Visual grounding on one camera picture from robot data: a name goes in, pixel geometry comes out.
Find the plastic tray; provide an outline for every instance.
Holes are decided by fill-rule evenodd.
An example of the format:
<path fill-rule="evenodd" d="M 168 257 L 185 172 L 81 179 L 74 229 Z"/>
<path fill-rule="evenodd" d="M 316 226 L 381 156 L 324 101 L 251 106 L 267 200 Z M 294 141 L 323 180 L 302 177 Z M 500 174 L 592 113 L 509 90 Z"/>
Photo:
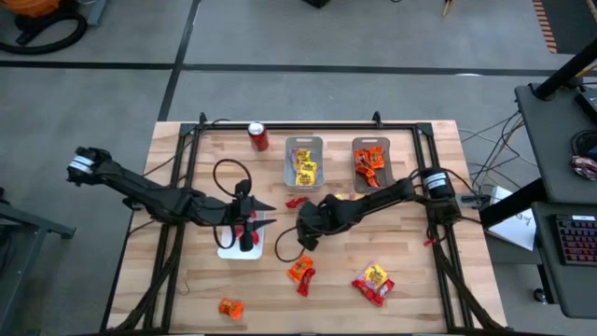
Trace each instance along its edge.
<path fill-rule="evenodd" d="M 354 151 L 371 147 L 382 147 L 383 161 L 385 165 L 382 169 L 375 170 L 375 176 L 380 185 L 379 188 L 370 187 L 367 180 L 356 172 L 354 162 Z M 353 169 L 354 191 L 358 193 L 370 193 L 394 184 L 392 175 L 392 162 L 390 161 L 390 140 L 385 137 L 360 137 L 353 140 L 353 153 L 351 153 L 351 167 Z"/>
<path fill-rule="evenodd" d="M 255 220 L 263 220 L 266 218 L 265 212 L 263 211 L 256 211 L 255 212 Z M 259 235 L 259 243 L 253 245 L 253 249 L 248 252 L 241 251 L 241 243 L 236 241 L 234 246 L 229 249 L 218 248 L 217 255 L 222 259 L 238 259 L 238 260 L 256 260 L 260 259 L 261 255 L 263 254 L 263 242 L 265 241 L 265 228 L 268 226 L 261 227 L 257 229 L 257 234 Z M 222 236 L 220 238 L 220 242 L 223 246 L 230 245 L 232 241 L 232 233 L 229 227 L 222 228 Z"/>
<path fill-rule="evenodd" d="M 317 174 L 313 186 L 297 186 L 297 172 L 292 162 L 292 150 L 307 148 L 311 150 L 311 161 L 317 163 Z M 310 192 L 319 190 L 326 180 L 324 179 L 324 140 L 319 136 L 291 136 L 286 139 L 284 182 L 292 192 Z"/>

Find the keyboard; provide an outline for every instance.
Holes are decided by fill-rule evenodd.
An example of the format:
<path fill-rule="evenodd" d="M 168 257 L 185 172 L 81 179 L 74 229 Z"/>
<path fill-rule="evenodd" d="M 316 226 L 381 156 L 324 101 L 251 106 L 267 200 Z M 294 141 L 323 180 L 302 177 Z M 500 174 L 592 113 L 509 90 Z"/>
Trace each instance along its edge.
<path fill-rule="evenodd" d="M 556 215 L 556 238 L 564 265 L 597 266 L 597 220 L 593 216 Z"/>

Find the concrete floor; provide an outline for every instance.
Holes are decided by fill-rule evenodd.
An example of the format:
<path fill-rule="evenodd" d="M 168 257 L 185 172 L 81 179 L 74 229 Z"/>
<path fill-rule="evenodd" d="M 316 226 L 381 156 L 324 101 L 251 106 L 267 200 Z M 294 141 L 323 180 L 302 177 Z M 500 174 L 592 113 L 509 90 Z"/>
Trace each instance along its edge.
<path fill-rule="evenodd" d="M 333 0 L 324 10 L 297 1 L 203 0 L 185 63 L 364 65 L 423 68 L 555 69 L 531 0 Z M 48 56 L 0 53 L 0 61 L 173 63 L 192 0 L 111 1 L 103 25 Z M 16 32 L 0 12 L 0 39 Z M 48 41 L 69 23 L 44 33 Z M 513 90 L 542 77 L 183 71 L 168 120 L 456 119 L 480 130 L 516 111 Z M 51 237 L 28 282 L 17 329 L 43 335 L 94 332 L 102 323 L 130 218 L 107 188 L 64 181 L 77 146 L 103 147 L 141 171 L 170 71 L 0 68 L 0 186 L 15 206 L 77 227 L 73 241 Z M 497 139 L 498 130 L 485 134 Z M 533 159 L 524 131 L 512 139 Z M 493 144 L 467 141 L 466 158 L 483 163 Z M 536 168 L 500 168 L 524 185 Z M 509 189 L 516 187 L 498 175 Z M 597 322 L 564 317 L 533 301 L 531 266 L 494 267 L 510 327 L 592 335 Z"/>

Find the red soda can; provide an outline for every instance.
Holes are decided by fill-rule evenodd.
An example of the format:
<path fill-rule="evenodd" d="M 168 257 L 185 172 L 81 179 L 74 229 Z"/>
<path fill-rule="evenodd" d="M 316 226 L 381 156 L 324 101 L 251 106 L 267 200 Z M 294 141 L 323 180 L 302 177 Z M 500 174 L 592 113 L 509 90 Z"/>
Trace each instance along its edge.
<path fill-rule="evenodd" d="M 268 130 L 261 122 L 251 122 L 249 124 L 249 137 L 253 141 L 253 147 L 258 151 L 268 149 Z"/>

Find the wooden tabletop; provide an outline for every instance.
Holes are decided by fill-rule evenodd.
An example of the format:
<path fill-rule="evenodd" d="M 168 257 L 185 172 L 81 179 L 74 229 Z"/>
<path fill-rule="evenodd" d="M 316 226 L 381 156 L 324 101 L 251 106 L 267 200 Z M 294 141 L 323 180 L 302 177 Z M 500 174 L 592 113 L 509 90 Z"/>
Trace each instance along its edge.
<path fill-rule="evenodd" d="M 440 164 L 468 177 L 465 156 L 454 121 L 431 121 L 436 135 Z M 146 171 L 168 160 L 175 151 L 180 123 L 156 125 L 147 158 Z M 352 140 L 357 136 L 385 136 L 391 141 L 390 156 L 395 179 L 417 168 L 412 135 L 407 131 L 269 131 L 270 147 L 265 152 L 251 148 L 243 131 L 205 132 L 195 166 L 193 188 L 221 200 L 229 200 L 212 179 L 214 163 L 232 158 L 244 163 L 253 176 L 252 194 L 277 208 L 269 216 L 278 221 L 266 228 L 263 256 L 259 260 L 221 259 L 212 230 L 188 224 L 178 276 L 170 332 L 185 333 L 389 333 L 441 332 L 445 323 L 437 285 L 432 249 L 423 246 L 427 220 L 417 203 L 402 203 L 363 219 L 350 231 L 322 237 L 314 252 L 316 275 L 310 295 L 303 298 L 297 285 L 285 274 L 290 264 L 273 253 L 280 232 L 295 225 L 297 210 L 285 202 L 300 195 L 288 192 L 284 184 L 285 139 L 295 135 L 317 135 L 324 140 L 326 184 L 308 196 L 319 202 L 327 193 L 353 191 Z M 172 165 L 149 178 L 166 185 Z M 238 167 L 222 165 L 218 179 L 227 189 L 244 178 Z M 465 186 L 452 179 L 457 192 Z M 465 216 L 478 213 L 464 210 Z M 149 220 L 137 213 L 132 227 Z M 499 323 L 506 320 L 493 275 L 483 230 L 477 223 L 462 221 L 455 227 L 465 281 L 481 305 Z M 108 327 L 120 323 L 149 286 L 160 235 L 152 224 L 132 235 L 127 243 Z M 294 232 L 281 242 L 283 257 L 300 251 Z M 369 303 L 351 282 L 370 261 L 378 262 L 396 283 L 382 308 Z M 156 324 L 160 322 L 163 293 L 159 297 Z M 451 287 L 456 320 L 461 321 L 455 290 Z M 244 302 L 243 319 L 235 321 L 218 312 L 222 298 Z"/>

